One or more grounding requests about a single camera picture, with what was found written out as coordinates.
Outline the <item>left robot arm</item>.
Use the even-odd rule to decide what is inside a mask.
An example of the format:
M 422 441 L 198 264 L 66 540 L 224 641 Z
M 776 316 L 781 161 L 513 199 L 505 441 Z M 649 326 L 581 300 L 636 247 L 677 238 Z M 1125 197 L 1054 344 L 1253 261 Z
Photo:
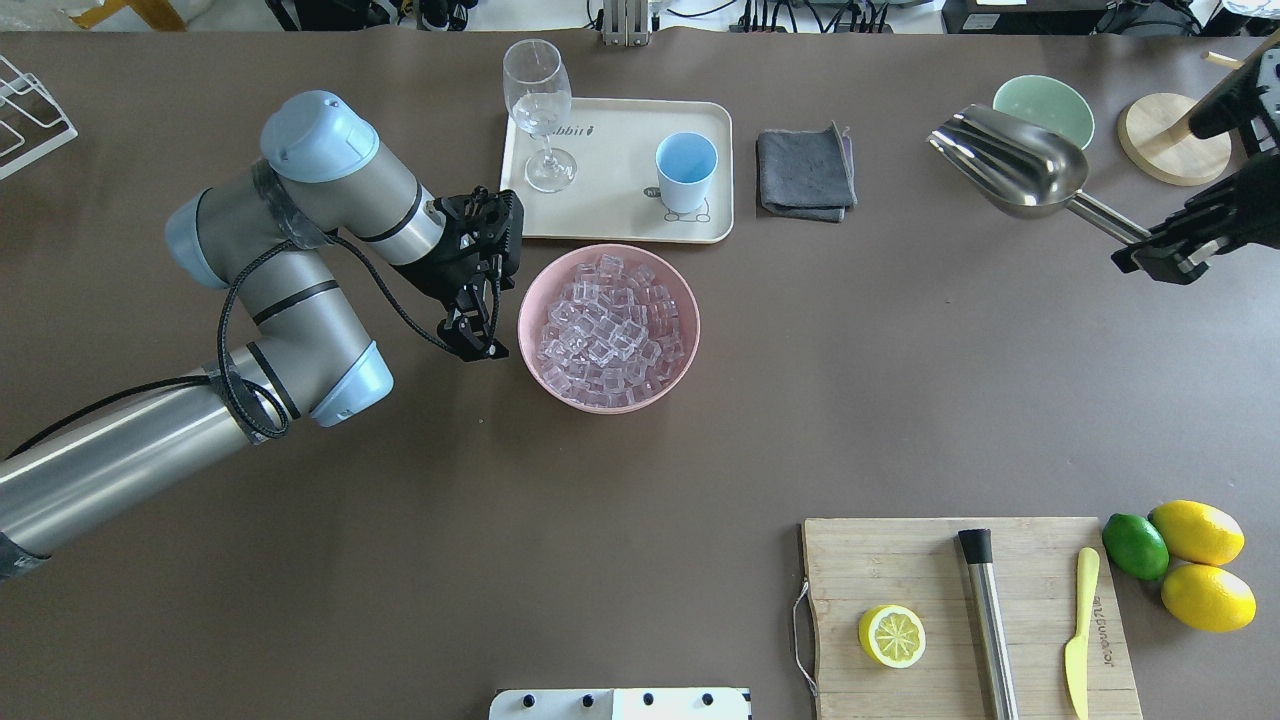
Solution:
M 310 419 L 333 427 L 387 397 L 393 375 L 326 266 L 380 258 L 444 318 L 415 334 L 466 363 L 503 359 L 500 297 L 518 270 L 511 190 L 434 196 L 372 124 L 328 91 L 287 100 L 242 176 L 175 211 L 175 263 L 221 291 L 212 357 L 74 413 L 3 461 L 3 578 L 159 491 Z

